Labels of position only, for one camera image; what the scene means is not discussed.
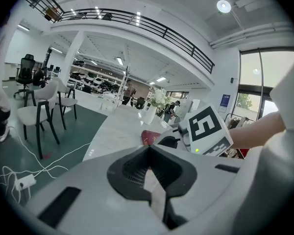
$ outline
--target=ceiling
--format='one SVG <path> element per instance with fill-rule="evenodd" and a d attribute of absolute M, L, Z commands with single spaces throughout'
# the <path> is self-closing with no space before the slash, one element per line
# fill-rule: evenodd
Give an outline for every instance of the ceiling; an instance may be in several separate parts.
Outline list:
<path fill-rule="evenodd" d="M 66 53 L 76 34 L 77 31 L 58 33 L 53 36 L 52 45 Z M 164 88 L 178 85 L 204 88 L 198 78 L 179 64 L 134 42 L 125 42 L 120 38 L 96 32 L 87 32 L 86 39 L 79 51 L 80 55 L 76 55 L 76 57 L 85 58 L 87 64 L 94 65 L 91 63 L 93 60 L 99 66 L 119 74 L 123 74 L 126 65 L 130 64 L 131 77 L 145 83 L 155 82 L 156 86 Z M 122 58 L 123 66 L 119 65 L 116 57 Z M 166 80 L 156 82 L 156 79 L 160 77 L 165 77 Z"/>
<path fill-rule="evenodd" d="M 288 22 L 288 17 L 274 0 L 227 0 L 232 5 L 231 13 L 220 13 L 216 7 L 219 0 L 135 0 L 135 5 L 127 0 L 119 3 L 123 10 L 146 12 L 144 15 L 156 18 L 156 14 L 163 10 L 170 10 L 177 17 L 188 17 L 198 27 L 208 27 L 207 34 L 211 35 L 210 41 L 228 34 L 250 27 Z M 111 0 L 57 0 L 64 10 L 93 8 L 94 6 L 112 7 Z"/>

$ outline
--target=column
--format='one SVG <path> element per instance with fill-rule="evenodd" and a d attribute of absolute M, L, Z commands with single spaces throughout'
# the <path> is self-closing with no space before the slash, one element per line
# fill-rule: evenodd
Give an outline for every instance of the column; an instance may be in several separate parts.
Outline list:
<path fill-rule="evenodd" d="M 24 0 L 19 0 L 14 7 L 10 10 L 10 17 L 6 25 L 0 28 L 0 85 L 5 77 L 5 57 L 11 43 L 12 37 L 18 24 L 21 22 L 25 15 Z"/>
<path fill-rule="evenodd" d="M 69 74 L 71 71 L 72 63 L 75 57 L 75 54 L 79 50 L 80 46 L 82 45 L 84 39 L 85 39 L 85 32 L 79 31 L 77 35 L 75 36 L 69 51 L 64 59 L 64 66 L 61 68 L 61 73 L 59 75 L 59 78 L 62 80 L 64 84 L 66 84 L 69 80 Z"/>

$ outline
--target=blue sign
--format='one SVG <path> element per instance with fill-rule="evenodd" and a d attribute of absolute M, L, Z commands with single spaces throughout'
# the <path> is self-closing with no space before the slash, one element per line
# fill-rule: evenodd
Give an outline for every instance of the blue sign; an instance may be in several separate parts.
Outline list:
<path fill-rule="evenodd" d="M 230 101 L 230 95 L 223 94 L 220 106 L 227 107 Z"/>

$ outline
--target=white vase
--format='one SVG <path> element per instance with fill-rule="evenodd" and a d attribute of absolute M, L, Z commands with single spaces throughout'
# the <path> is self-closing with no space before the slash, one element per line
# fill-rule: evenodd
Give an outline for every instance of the white vase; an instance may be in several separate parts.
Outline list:
<path fill-rule="evenodd" d="M 157 107 L 150 105 L 149 109 L 146 112 L 144 123 L 151 124 L 153 118 L 155 117 Z"/>

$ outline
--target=chair leg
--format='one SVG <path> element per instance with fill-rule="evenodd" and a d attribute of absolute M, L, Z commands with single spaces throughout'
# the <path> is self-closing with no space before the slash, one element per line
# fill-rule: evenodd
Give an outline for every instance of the chair leg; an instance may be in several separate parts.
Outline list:
<path fill-rule="evenodd" d="M 60 114 L 61 114 L 61 119 L 62 119 L 63 127 L 66 130 L 67 128 L 65 127 L 64 116 L 63 116 L 63 113 L 62 113 L 62 107 L 61 107 L 61 105 L 59 105 L 59 108 L 60 108 Z"/>
<path fill-rule="evenodd" d="M 55 130 L 54 130 L 54 127 L 53 127 L 53 124 L 52 124 L 51 119 L 48 122 L 50 124 L 50 128 L 51 128 L 52 134 L 54 135 L 54 138 L 55 138 L 57 144 L 60 144 L 59 139 L 58 139 L 58 137 L 57 137 L 57 135 L 55 133 Z"/>
<path fill-rule="evenodd" d="M 43 124 L 42 124 L 42 123 L 40 123 L 39 125 L 40 125 L 40 127 L 41 127 L 42 131 L 45 131 Z"/>
<path fill-rule="evenodd" d="M 41 145 L 40 145 L 39 124 L 36 124 L 36 137 L 37 137 L 37 145 L 38 145 L 39 158 L 40 159 L 43 159 L 43 154 L 41 152 Z"/>
<path fill-rule="evenodd" d="M 74 115 L 75 115 L 75 119 L 77 119 L 77 116 L 76 116 L 76 107 L 74 105 Z"/>
<path fill-rule="evenodd" d="M 24 139 L 27 140 L 26 125 L 23 125 L 23 129 L 24 129 Z"/>

